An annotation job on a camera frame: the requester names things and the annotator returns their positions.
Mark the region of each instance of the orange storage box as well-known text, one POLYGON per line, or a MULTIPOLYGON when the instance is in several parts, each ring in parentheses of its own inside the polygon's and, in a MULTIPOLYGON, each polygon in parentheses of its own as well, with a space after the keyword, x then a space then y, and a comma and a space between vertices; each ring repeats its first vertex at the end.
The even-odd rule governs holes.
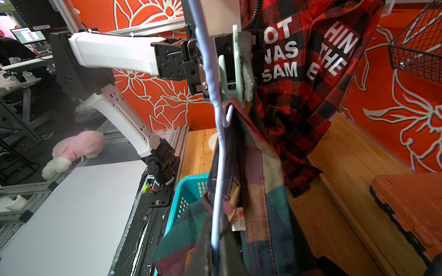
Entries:
POLYGON ((370 193, 427 265, 442 253, 442 173, 378 176, 370 193))

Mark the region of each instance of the black cable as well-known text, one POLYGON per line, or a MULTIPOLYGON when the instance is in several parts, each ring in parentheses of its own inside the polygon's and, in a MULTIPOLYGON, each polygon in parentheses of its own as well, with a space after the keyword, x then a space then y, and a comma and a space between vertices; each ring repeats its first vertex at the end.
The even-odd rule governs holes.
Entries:
POLYGON ((258 17, 261 15, 261 10, 263 9, 263 0, 256 0, 255 4, 255 10, 253 11, 253 14, 247 24, 242 27, 242 30, 251 30, 253 26, 256 24, 256 21, 258 21, 258 17))

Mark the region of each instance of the green plaid jacket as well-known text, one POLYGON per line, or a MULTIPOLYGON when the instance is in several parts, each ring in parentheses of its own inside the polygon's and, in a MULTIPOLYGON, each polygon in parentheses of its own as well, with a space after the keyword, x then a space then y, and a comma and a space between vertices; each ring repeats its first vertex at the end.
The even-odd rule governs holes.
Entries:
MULTIPOLYGON (((236 207, 244 208, 247 231, 240 237, 249 274, 320 275, 289 206, 281 161, 265 139, 259 115, 254 108, 247 115, 236 101, 229 103, 235 113, 226 129, 223 206, 229 220, 236 207)), ((218 153, 216 149, 206 193, 186 208, 152 255, 159 275, 184 274, 204 219, 213 211, 218 153)))

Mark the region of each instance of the wire basket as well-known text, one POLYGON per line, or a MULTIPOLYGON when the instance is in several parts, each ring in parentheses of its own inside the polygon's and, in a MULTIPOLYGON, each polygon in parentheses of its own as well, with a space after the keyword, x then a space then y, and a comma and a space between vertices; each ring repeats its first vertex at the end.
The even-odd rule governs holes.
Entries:
POLYGON ((442 0, 434 0, 388 43, 390 64, 441 83, 442 0))

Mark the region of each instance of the clothing tag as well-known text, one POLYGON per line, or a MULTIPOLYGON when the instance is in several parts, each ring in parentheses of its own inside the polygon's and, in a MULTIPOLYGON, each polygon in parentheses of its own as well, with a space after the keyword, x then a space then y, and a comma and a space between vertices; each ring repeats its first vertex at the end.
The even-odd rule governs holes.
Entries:
POLYGON ((244 210, 242 207, 236 208, 235 215, 230 224, 232 225, 232 231, 246 230, 246 221, 244 219, 244 210))

